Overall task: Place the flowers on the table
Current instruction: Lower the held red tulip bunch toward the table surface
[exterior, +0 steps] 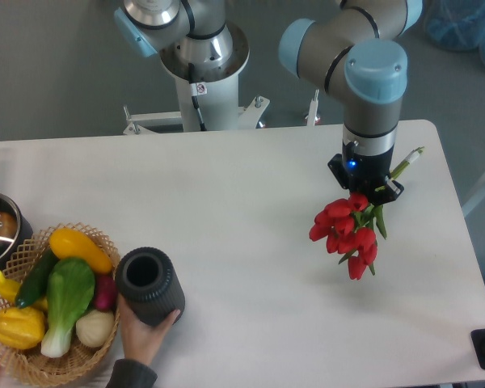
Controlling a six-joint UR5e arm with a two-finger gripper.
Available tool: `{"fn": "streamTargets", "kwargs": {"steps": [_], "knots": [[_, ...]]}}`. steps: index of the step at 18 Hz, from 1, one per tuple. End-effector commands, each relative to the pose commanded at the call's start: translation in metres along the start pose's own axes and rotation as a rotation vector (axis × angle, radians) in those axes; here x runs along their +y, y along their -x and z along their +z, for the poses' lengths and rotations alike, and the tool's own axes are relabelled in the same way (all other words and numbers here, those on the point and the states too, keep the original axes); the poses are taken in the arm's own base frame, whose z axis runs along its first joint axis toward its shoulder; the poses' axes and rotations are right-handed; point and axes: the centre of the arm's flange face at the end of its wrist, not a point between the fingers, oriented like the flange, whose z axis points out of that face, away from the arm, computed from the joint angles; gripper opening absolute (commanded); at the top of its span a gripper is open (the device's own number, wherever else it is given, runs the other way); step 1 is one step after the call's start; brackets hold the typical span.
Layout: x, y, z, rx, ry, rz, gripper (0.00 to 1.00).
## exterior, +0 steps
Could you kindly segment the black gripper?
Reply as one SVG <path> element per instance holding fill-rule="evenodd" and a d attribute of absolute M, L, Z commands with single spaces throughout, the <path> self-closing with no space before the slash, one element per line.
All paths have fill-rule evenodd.
<path fill-rule="evenodd" d="M 367 156 L 358 150 L 357 141 L 350 141 L 327 165 L 343 189 L 365 195 L 372 205 L 383 205 L 397 200 L 404 191 L 390 174 L 393 149 Z"/>

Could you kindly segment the grey sleeved forearm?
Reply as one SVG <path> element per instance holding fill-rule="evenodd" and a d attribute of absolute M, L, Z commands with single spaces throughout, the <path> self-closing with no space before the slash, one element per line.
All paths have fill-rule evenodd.
<path fill-rule="evenodd" d="M 158 375 L 147 365 L 131 359 L 117 360 L 106 388 L 151 388 Z"/>

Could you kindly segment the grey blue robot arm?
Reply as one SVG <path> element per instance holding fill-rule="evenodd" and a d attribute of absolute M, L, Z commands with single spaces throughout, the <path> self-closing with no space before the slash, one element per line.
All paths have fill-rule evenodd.
<path fill-rule="evenodd" d="M 419 1 L 342 1 L 326 23 L 299 19 L 280 39 L 280 63 L 344 107 L 342 150 L 328 166 L 340 186 L 374 205 L 403 186 L 390 172 L 407 88 L 407 55 L 396 42 L 420 17 Z M 238 76 L 247 38 L 223 1 L 124 1 L 114 20 L 143 57 L 159 56 L 175 79 L 186 131 L 236 129 Z"/>

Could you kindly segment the person's bare hand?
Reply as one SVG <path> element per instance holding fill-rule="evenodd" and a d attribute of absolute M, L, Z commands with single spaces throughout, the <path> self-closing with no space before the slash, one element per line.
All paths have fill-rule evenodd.
<path fill-rule="evenodd" d="M 119 296 L 118 306 L 124 357 L 151 366 L 181 311 L 173 310 L 161 323 L 152 327 L 139 320 L 122 296 Z"/>

